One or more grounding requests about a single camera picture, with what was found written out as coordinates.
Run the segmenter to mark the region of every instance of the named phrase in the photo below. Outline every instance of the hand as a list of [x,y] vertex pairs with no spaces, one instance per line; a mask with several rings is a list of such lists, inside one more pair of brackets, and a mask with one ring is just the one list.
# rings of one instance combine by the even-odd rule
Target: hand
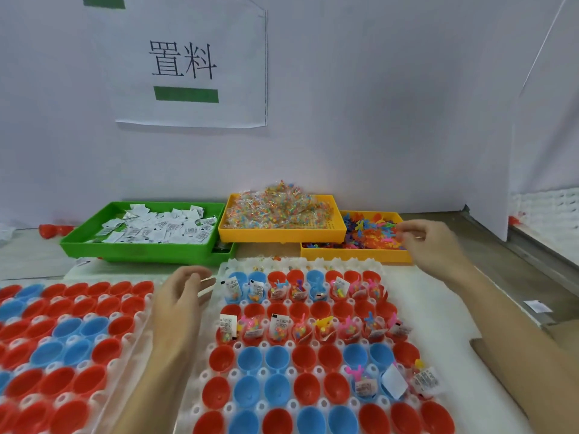
[[199,335],[201,306],[211,298],[210,292],[201,298],[198,293],[215,284],[215,278],[209,277],[210,269],[184,266],[161,286],[153,299],[151,358],[190,360]]
[[416,266],[432,277],[453,284],[474,269],[444,222],[409,220],[397,224],[396,231],[396,240],[410,252]]

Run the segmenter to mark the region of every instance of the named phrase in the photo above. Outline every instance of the yellow plastic tray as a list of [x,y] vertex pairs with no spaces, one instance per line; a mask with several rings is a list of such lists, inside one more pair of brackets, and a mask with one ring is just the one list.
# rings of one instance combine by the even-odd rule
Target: yellow plastic tray
[[[347,213],[362,213],[366,219],[372,219],[376,213],[380,213],[382,218],[390,219],[396,224],[402,222],[402,218],[395,212],[363,212],[360,210],[342,210],[340,214],[344,216]],[[391,264],[412,264],[410,253],[406,250],[362,250],[362,249],[342,249],[342,248],[304,248],[300,244],[300,256],[308,260],[315,260],[322,258],[324,260],[332,259],[374,259],[377,262],[391,263]]]
[[219,224],[219,234],[222,242],[336,242],[341,244],[346,237],[346,225],[340,211],[337,209],[336,201],[331,195],[312,195],[319,201],[329,203],[334,209],[332,217],[326,221],[325,228],[224,228],[227,222],[227,209],[233,206],[239,193],[232,193],[229,196],[225,213]]

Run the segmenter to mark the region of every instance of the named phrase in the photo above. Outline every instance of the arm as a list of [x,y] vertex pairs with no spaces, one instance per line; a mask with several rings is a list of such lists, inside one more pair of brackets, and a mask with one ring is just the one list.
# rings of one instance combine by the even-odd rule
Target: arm
[[464,301],[533,429],[577,432],[578,363],[468,261],[444,223],[412,220],[397,230],[416,266]]
[[195,358],[201,323],[200,306],[213,285],[211,271],[181,267],[163,284],[153,301],[153,351],[111,434],[169,434]]

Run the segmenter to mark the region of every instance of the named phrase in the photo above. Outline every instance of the white wall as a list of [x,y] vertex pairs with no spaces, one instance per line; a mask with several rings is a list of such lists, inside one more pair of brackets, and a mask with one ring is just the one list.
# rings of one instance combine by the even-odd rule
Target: white wall
[[0,0],[0,219],[79,222],[118,198],[224,200],[279,178],[343,208],[460,209],[481,158],[504,160],[496,120],[559,4],[255,1],[269,125],[211,130],[116,125],[81,0]]
[[520,96],[511,191],[579,186],[579,0],[566,0]]

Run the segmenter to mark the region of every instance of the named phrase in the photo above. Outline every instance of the left hand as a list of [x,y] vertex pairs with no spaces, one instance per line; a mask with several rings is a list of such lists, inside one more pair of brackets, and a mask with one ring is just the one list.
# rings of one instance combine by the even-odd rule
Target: left hand
[[165,281],[153,299],[153,352],[151,357],[189,362],[199,335],[201,306],[211,292],[198,293],[215,284],[211,270],[184,266]]

